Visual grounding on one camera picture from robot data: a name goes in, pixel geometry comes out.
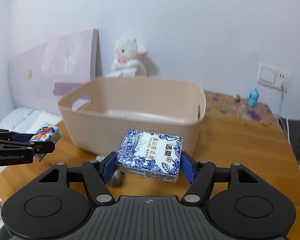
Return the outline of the blue white tissue pack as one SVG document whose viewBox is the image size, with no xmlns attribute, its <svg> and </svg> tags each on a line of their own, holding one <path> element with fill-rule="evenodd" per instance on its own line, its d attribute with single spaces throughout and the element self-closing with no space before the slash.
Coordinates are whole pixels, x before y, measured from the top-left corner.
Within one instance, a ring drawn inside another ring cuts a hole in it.
<svg viewBox="0 0 300 240">
<path fill-rule="evenodd" d="M 183 138 L 129 129 L 116 157 L 117 169 L 142 177 L 176 182 Z"/>
</svg>

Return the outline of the colourful cartoon tissue pack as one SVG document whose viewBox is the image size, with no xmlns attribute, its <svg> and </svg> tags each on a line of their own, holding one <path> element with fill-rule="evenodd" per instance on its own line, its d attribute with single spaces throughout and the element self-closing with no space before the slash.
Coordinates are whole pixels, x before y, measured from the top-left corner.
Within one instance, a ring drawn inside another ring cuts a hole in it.
<svg viewBox="0 0 300 240">
<path fill-rule="evenodd" d="M 62 138 L 61 130 L 52 124 L 45 123 L 31 137 L 29 143 L 35 145 L 34 158 L 40 162 L 48 154 L 55 150 L 55 145 Z"/>
</svg>

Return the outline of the green fabric scrunchie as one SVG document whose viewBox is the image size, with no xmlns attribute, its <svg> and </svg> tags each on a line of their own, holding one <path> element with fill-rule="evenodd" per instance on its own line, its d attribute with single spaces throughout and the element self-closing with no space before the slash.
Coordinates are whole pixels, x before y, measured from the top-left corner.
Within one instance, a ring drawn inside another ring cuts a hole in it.
<svg viewBox="0 0 300 240">
<path fill-rule="evenodd" d="M 101 162 L 103 161 L 105 158 L 107 157 L 107 155 L 98 155 L 96 157 L 96 160 Z M 115 171 L 114 175 L 112 176 L 111 180 L 109 181 L 108 185 L 112 186 L 112 187 L 117 187 L 120 186 L 122 183 L 122 173 L 119 172 L 118 170 Z"/>
</svg>

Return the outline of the white bed pillow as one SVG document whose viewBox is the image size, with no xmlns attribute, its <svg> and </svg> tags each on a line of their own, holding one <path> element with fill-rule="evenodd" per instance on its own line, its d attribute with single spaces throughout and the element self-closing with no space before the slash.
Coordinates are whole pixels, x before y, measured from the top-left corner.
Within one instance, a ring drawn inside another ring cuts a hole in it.
<svg viewBox="0 0 300 240">
<path fill-rule="evenodd" d="M 46 122 L 56 125 L 61 120 L 60 116 L 47 111 L 18 107 L 1 120 L 0 128 L 19 133 L 35 133 Z"/>
</svg>

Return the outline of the beige plastic storage bin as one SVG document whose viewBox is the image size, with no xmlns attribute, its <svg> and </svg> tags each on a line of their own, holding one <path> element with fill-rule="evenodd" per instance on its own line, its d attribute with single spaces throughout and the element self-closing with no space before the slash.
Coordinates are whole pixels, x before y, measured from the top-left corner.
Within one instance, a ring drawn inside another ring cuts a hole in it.
<svg viewBox="0 0 300 240">
<path fill-rule="evenodd" d="M 203 89 L 154 77 L 97 77 L 57 103 L 73 144 L 95 154 L 118 151 L 126 132 L 138 129 L 182 137 L 192 154 L 205 115 Z"/>
</svg>

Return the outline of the pink lilac bed headboard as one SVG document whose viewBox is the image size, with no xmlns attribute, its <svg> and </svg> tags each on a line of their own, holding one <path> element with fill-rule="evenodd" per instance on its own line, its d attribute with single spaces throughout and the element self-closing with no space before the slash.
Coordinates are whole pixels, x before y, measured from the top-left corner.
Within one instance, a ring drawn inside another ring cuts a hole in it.
<svg viewBox="0 0 300 240">
<path fill-rule="evenodd" d="M 12 56 L 9 82 L 15 105 L 59 115 L 58 100 L 96 77 L 97 41 L 97 29 L 89 29 Z"/>
</svg>

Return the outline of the purple flower pattern mat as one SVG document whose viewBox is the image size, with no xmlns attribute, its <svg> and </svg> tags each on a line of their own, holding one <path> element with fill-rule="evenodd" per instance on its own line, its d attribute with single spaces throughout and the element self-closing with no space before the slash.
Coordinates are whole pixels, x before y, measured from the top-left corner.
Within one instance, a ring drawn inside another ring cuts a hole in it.
<svg viewBox="0 0 300 240">
<path fill-rule="evenodd" d="M 258 102 L 255 107 L 247 105 L 243 97 L 236 101 L 233 95 L 205 90 L 206 112 L 231 115 L 245 120 L 258 121 L 268 126 L 279 126 L 269 106 Z"/>
</svg>

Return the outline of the tiny colourful toy figure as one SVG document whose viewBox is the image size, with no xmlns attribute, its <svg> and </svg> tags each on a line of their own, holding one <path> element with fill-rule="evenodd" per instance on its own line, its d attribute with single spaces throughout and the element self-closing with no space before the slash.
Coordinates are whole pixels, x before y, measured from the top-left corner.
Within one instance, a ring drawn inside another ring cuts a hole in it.
<svg viewBox="0 0 300 240">
<path fill-rule="evenodd" d="M 234 99 L 235 99 L 236 102 L 240 102 L 241 101 L 241 95 L 240 94 L 235 94 Z"/>
</svg>

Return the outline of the blue bird figurine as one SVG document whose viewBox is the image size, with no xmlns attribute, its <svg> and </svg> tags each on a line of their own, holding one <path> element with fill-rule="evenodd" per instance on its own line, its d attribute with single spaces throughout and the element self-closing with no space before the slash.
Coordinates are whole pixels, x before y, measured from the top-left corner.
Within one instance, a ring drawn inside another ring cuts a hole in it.
<svg viewBox="0 0 300 240">
<path fill-rule="evenodd" d="M 247 105 L 250 107 L 255 107 L 257 104 L 258 98 L 259 98 L 258 90 L 256 88 L 251 90 L 247 96 Z"/>
</svg>

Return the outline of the black chair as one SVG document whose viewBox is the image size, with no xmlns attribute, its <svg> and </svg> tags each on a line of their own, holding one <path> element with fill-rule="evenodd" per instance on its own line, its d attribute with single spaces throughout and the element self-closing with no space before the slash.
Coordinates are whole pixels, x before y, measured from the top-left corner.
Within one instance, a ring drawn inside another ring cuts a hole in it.
<svg viewBox="0 0 300 240">
<path fill-rule="evenodd" d="M 300 121 L 288 120 L 289 128 L 287 128 L 286 119 L 279 118 L 279 124 L 286 136 L 289 133 L 290 145 L 296 159 L 300 161 Z"/>
</svg>

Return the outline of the white plush lamb toy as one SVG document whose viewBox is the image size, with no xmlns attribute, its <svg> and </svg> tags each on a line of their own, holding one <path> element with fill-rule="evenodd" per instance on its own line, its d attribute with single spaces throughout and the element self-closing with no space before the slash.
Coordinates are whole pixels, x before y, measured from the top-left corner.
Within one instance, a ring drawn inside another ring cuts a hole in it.
<svg viewBox="0 0 300 240">
<path fill-rule="evenodd" d="M 137 75 L 147 76 L 146 67 L 141 61 L 141 58 L 147 54 L 145 46 L 138 43 L 136 38 L 121 37 L 115 43 L 111 70 L 118 71 L 135 67 Z"/>
</svg>

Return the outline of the white wall switch socket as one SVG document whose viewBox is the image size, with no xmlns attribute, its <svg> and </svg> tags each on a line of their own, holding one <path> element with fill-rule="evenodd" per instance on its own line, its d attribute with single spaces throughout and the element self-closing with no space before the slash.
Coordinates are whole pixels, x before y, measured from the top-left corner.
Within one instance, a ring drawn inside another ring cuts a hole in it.
<svg viewBox="0 0 300 240">
<path fill-rule="evenodd" d="M 286 93 L 290 79 L 290 72 L 270 65 L 260 64 L 257 83 Z"/>
</svg>

